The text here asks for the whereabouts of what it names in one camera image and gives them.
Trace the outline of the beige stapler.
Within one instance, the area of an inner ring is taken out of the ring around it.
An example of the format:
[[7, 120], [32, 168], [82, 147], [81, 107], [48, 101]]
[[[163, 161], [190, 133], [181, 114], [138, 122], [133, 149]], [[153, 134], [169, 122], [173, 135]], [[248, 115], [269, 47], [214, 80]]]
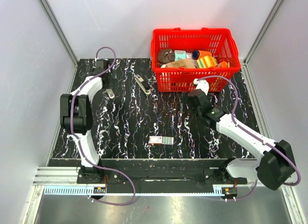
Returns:
[[115, 94], [112, 89], [106, 89], [105, 91], [107, 92], [110, 99], [113, 99], [115, 97]]

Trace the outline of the staple remover tool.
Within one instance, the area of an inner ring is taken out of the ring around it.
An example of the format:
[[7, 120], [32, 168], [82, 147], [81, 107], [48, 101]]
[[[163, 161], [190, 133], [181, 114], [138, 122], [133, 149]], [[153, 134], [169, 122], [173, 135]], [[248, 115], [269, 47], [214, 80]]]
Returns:
[[150, 95], [151, 94], [151, 89], [150, 86], [148, 84], [148, 81], [146, 81], [145, 79], [143, 79], [139, 74], [136, 74], [134, 76], [135, 81], [137, 82], [137, 84], [140, 86], [140, 88], [142, 89], [142, 91], [146, 94], [146, 95]]

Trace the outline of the red white staple box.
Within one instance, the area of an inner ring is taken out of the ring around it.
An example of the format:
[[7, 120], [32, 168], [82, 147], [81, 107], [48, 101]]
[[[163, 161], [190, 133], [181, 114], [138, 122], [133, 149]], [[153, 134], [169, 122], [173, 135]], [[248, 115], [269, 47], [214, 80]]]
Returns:
[[166, 136], [150, 136], [149, 144], [159, 144], [159, 145], [173, 145], [174, 138]]

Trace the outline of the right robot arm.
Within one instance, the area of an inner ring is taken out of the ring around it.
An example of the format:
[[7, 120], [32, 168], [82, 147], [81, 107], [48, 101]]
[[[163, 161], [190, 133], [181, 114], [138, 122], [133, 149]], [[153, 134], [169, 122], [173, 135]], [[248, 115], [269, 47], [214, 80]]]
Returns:
[[233, 158], [225, 162], [219, 171], [219, 179], [226, 184], [235, 178], [258, 180], [268, 189], [277, 190], [287, 185], [296, 172], [291, 145], [267, 138], [238, 121], [234, 115], [220, 106], [212, 106], [201, 89], [189, 92], [186, 97], [189, 109], [202, 124], [231, 138], [254, 156], [254, 159]]

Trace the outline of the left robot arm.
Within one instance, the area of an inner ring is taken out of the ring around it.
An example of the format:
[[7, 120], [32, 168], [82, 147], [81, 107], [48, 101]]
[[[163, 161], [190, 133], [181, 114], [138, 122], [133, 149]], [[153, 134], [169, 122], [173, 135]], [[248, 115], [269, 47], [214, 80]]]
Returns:
[[107, 59], [98, 59], [85, 81], [70, 94], [60, 97], [60, 124], [72, 137], [81, 157], [78, 184], [100, 183], [107, 180], [100, 157], [91, 136], [93, 113], [91, 101], [95, 94], [104, 89], [109, 98], [115, 94], [111, 89], [112, 67]]

